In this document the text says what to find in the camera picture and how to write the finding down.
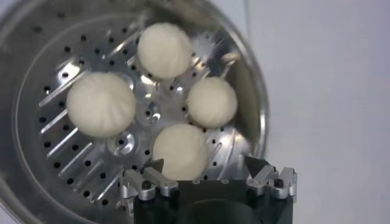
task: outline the steamer basket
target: steamer basket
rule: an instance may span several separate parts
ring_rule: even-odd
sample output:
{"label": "steamer basket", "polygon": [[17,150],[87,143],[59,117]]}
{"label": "steamer basket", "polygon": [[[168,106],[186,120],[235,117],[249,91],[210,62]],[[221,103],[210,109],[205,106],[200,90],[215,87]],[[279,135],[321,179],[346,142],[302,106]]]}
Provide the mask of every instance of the steamer basket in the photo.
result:
{"label": "steamer basket", "polygon": [[[158,22],[179,25],[194,45],[192,67],[163,82],[140,66],[136,52],[142,31]],[[66,95],[87,71],[115,72],[133,89],[136,119],[121,135],[91,138],[70,122]],[[0,27],[0,75],[0,197],[20,223],[128,223],[118,174],[143,168],[162,128],[196,125],[185,98],[208,76],[230,82],[239,110],[225,127],[200,127],[211,161],[199,179],[247,178],[243,157],[264,152],[268,102],[261,72],[207,1],[18,1]]]}

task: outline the metal bowl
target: metal bowl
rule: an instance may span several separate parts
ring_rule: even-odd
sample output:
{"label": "metal bowl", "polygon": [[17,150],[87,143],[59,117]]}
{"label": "metal bowl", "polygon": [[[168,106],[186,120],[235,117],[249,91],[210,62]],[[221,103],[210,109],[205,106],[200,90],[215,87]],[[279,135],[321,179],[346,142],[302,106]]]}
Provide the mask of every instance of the metal bowl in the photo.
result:
{"label": "metal bowl", "polygon": [[[193,66],[177,79],[156,80],[137,62],[137,40],[157,22],[193,41]],[[87,137],[67,117],[67,91],[87,71],[117,73],[137,97],[135,123],[115,138]],[[0,75],[0,196],[20,223],[127,223],[118,174],[142,169],[162,128],[193,123],[185,97],[207,76],[230,82],[239,110],[225,127],[204,129],[212,160],[199,179],[247,178],[243,156],[264,152],[261,72],[207,1],[19,1],[1,24]]]}

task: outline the steamed bun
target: steamed bun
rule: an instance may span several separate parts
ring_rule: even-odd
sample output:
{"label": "steamed bun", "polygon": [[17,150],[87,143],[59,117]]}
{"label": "steamed bun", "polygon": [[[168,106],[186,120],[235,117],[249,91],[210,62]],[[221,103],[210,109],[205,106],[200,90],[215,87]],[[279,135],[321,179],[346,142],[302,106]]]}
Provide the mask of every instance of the steamed bun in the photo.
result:
{"label": "steamed bun", "polygon": [[134,120],[135,98],[128,84],[114,74],[86,74],[68,93],[68,115],[83,133],[112,137]]}
{"label": "steamed bun", "polygon": [[197,82],[190,89],[187,104],[190,116],[205,128],[225,125],[232,120],[238,107],[236,92],[228,82],[218,77]]}
{"label": "steamed bun", "polygon": [[179,124],[164,129],[154,142],[153,159],[164,159],[162,174],[171,180],[194,180],[208,162],[206,137],[198,128]]}
{"label": "steamed bun", "polygon": [[183,74],[191,65],[190,38],[179,27],[159,23],[148,27],[138,43],[138,58],[143,67],[160,79]]}

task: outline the metal clamp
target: metal clamp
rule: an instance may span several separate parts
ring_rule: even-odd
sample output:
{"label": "metal clamp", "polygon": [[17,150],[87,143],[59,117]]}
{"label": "metal clamp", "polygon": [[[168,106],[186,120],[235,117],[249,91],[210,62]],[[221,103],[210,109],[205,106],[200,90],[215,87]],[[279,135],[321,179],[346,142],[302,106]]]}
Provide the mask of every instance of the metal clamp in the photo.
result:
{"label": "metal clamp", "polygon": [[156,195],[156,186],[135,170],[125,171],[122,180],[122,198],[133,197],[134,191],[141,201],[149,201]]}
{"label": "metal clamp", "polygon": [[279,199],[292,196],[294,202],[296,202],[297,178],[297,173],[293,168],[284,168],[280,176],[274,180],[273,186],[271,186],[271,195]]}
{"label": "metal clamp", "polygon": [[145,179],[156,184],[160,190],[160,194],[164,197],[170,197],[173,192],[179,189],[179,182],[170,180],[162,175],[157,170],[147,167],[144,169]]}
{"label": "metal clamp", "polygon": [[277,175],[278,173],[275,167],[265,165],[255,178],[246,181],[247,187],[252,190],[256,196],[263,195],[265,187],[267,187]]}

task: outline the white background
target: white background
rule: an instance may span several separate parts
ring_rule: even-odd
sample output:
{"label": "white background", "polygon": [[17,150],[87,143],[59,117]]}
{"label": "white background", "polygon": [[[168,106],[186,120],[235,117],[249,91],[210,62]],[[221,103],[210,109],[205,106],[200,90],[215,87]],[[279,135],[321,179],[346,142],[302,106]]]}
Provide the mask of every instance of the white background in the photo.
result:
{"label": "white background", "polygon": [[295,223],[389,223],[390,1],[214,2],[263,70],[266,158],[298,171]]}

